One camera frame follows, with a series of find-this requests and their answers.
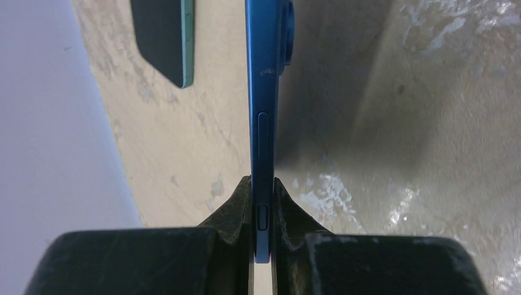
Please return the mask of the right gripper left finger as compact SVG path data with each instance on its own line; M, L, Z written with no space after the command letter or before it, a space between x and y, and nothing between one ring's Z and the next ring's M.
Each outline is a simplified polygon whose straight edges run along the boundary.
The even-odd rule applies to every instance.
M26 294L252 294L251 180L195 227L68 232Z

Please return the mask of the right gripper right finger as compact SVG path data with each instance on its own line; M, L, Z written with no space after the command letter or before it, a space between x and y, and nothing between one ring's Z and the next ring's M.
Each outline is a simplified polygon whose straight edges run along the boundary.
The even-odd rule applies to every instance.
M486 294L472 257L443 237L333 234L279 179L272 203L275 294Z

